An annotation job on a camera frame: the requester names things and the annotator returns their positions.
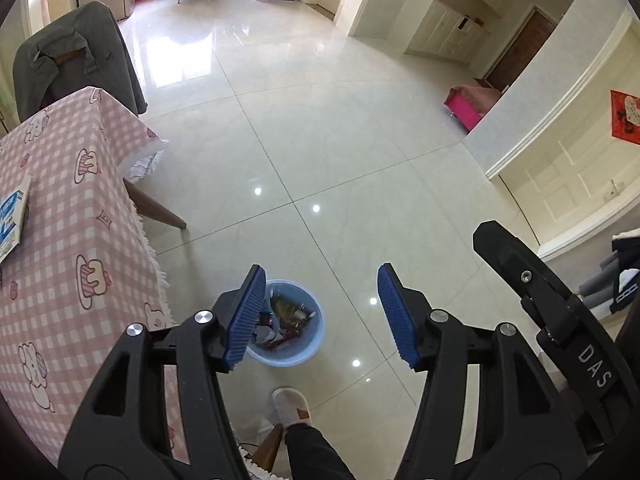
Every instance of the light blue bucket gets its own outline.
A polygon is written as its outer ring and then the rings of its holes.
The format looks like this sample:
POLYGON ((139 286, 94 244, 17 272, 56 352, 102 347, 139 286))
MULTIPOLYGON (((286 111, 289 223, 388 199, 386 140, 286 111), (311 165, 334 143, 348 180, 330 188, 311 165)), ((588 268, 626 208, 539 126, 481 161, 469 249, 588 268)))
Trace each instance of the light blue bucket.
POLYGON ((304 304, 306 310, 312 310, 316 312, 316 315, 309 320, 309 324, 306 326, 302 336, 293 339, 288 347, 282 350, 269 351, 250 343, 246 351, 261 363, 277 368, 287 368, 302 364, 311 359, 320 348, 322 340, 324 340, 324 331, 326 329, 324 311, 315 296, 299 283, 290 282, 289 280, 268 280, 265 301, 269 301, 272 290, 289 301, 304 304))

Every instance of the gray jacket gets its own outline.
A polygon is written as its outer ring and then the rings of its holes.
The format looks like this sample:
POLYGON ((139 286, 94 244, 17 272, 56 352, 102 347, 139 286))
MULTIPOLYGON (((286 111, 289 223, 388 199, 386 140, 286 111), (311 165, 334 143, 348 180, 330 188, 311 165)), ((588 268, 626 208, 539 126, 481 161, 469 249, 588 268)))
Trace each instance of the gray jacket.
POLYGON ((20 120, 73 92, 102 88, 134 114, 146 111, 145 98, 127 46, 109 7, 90 2, 31 36, 14 60, 15 100, 20 120), (84 48, 59 66, 52 58, 84 48))

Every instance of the person's foot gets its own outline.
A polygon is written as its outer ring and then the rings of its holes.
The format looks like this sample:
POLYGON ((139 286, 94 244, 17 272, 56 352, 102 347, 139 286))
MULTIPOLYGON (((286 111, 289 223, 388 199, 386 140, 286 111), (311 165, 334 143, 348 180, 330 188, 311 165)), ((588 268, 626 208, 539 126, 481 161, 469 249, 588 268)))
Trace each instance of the person's foot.
POLYGON ((285 429, 294 424, 312 426, 309 404, 299 391, 293 388, 279 388, 271 397, 285 429))

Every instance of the red decoration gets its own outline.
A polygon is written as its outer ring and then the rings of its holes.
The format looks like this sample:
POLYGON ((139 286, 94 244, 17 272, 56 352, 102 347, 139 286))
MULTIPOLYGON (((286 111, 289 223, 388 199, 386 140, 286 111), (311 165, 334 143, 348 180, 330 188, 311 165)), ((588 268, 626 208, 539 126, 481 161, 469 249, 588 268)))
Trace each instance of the red decoration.
POLYGON ((640 98, 611 91, 613 136, 640 144, 640 98))

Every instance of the table with cloth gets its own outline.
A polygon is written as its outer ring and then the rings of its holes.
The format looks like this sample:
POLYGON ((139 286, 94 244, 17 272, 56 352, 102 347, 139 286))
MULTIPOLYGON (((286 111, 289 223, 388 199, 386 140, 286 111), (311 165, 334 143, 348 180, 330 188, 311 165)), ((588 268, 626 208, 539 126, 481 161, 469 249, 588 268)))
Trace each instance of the table with cloth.
MULTIPOLYGON (((31 176, 21 242, 0 264, 0 392, 54 464, 126 326, 173 323, 164 277, 123 183, 151 171, 162 148, 152 130, 95 88, 49 105, 0 139, 2 199, 31 176)), ((168 431, 180 458, 175 373, 167 379, 168 423, 176 426, 168 431)))

